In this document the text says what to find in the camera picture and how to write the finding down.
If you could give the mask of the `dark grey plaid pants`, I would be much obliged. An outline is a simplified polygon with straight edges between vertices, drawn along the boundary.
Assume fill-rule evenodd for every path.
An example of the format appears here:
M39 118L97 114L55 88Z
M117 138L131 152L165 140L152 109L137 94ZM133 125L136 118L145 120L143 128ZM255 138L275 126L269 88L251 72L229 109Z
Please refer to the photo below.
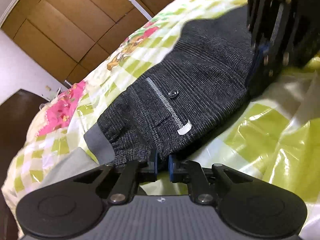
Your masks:
M164 59L144 72L85 133L100 163L187 157L247 97L253 51L247 8L186 22Z

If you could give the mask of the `green checkered floral bedspread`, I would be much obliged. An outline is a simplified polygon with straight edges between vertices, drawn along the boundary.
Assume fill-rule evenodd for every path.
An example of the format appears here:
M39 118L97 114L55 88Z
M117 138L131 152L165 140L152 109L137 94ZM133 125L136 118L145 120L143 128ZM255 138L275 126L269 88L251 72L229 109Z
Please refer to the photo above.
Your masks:
M50 178L110 103L178 41L185 22L217 18L247 0L175 0L70 90L27 123L2 187L11 215L18 201ZM308 208L303 239L319 239L319 57L286 68L238 120L191 156L204 167L222 163L299 195Z

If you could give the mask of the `dark wooden headboard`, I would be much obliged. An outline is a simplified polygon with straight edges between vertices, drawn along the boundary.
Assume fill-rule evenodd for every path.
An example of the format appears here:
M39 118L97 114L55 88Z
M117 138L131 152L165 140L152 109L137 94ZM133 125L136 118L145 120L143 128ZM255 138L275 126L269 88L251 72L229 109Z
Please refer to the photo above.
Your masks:
M32 92L20 89L0 107L0 165L1 184L7 176L7 169L17 152L26 141L31 121L48 101Z

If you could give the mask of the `silver thermos bottle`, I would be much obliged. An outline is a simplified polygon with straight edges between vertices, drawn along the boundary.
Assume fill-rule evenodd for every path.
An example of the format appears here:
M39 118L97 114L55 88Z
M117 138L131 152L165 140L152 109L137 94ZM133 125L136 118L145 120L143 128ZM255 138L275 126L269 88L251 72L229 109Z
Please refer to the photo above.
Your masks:
M63 85L64 85L66 88L68 88L68 89L70 89L71 86L72 86L72 84L71 84L68 80L65 80L65 81L63 82Z

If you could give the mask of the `brown wooden wardrobe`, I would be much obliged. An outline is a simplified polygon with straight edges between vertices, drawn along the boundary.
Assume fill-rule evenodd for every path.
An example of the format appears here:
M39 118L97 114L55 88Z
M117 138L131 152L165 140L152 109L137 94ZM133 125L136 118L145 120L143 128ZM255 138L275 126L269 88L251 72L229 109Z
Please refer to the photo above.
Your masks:
M79 82L173 0L18 0L2 30L60 82Z

